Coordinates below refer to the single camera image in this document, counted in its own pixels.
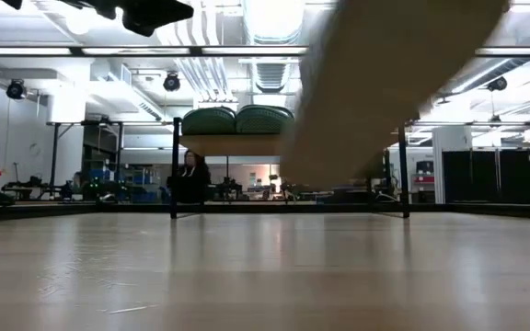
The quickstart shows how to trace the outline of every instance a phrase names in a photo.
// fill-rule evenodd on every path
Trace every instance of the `air vent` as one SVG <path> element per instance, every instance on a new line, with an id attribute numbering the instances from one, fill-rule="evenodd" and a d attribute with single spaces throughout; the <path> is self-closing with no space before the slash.
<path id="1" fill-rule="evenodd" d="M 153 108 L 147 104 L 146 102 L 141 102 L 138 104 L 138 108 L 141 109 L 141 110 L 144 110 L 145 112 L 147 112 L 148 114 L 150 114 L 151 116 L 155 117 L 155 120 L 156 121 L 161 121 L 161 116 L 156 113 L 156 111 L 153 110 Z"/>

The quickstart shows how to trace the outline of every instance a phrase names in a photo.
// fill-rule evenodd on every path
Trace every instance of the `white wall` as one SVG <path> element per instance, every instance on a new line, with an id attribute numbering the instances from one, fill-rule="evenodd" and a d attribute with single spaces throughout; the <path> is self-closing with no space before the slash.
<path id="1" fill-rule="evenodd" d="M 52 127 L 46 126 L 47 117 L 46 107 L 40 106 L 37 116 L 35 102 L 10 100 L 0 88 L 0 170 L 5 171 L 0 177 L 0 188 L 16 180 L 15 162 L 20 181 L 42 176 L 45 168 L 50 168 L 51 158 L 46 154 L 52 149 Z"/>

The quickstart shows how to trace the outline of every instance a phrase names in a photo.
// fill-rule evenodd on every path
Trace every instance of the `shelf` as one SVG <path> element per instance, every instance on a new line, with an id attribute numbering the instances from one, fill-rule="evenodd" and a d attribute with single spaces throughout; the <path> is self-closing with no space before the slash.
<path id="1" fill-rule="evenodd" d="M 282 136 L 276 134 L 183 135 L 179 144 L 201 156 L 275 156 Z"/>

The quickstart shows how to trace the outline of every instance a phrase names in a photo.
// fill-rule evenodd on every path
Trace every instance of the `black panel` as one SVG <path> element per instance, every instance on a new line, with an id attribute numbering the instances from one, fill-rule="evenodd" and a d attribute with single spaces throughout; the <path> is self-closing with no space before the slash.
<path id="1" fill-rule="evenodd" d="M 471 152 L 471 168 L 471 200 L 497 201 L 496 152 Z"/>
<path id="2" fill-rule="evenodd" d="M 530 151 L 501 151 L 503 202 L 530 203 Z"/>
<path id="3" fill-rule="evenodd" d="M 445 202 L 468 200 L 471 192 L 469 151 L 443 152 Z"/>

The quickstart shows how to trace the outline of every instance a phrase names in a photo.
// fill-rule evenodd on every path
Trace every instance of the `white pillar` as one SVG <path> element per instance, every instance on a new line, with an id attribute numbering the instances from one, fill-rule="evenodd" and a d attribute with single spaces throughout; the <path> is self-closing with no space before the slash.
<path id="1" fill-rule="evenodd" d="M 48 97 L 48 120 L 51 122 L 80 122 L 85 119 L 86 100 L 88 97 L 86 82 L 89 81 L 89 64 L 76 65 L 71 78 L 75 80 L 73 85 L 62 86 Z M 67 128 L 67 126 L 62 126 L 59 134 Z M 62 185 L 66 180 L 72 180 L 75 172 L 81 171 L 83 132 L 82 126 L 75 125 L 59 139 L 54 185 Z M 47 160 L 50 161 L 43 178 L 45 181 L 49 181 L 51 178 L 52 130 L 50 135 L 50 143 L 46 151 Z"/>
<path id="2" fill-rule="evenodd" d="M 466 151 L 471 148 L 471 127 L 448 126 L 432 130 L 434 193 L 436 203 L 445 203 L 443 152 Z"/>

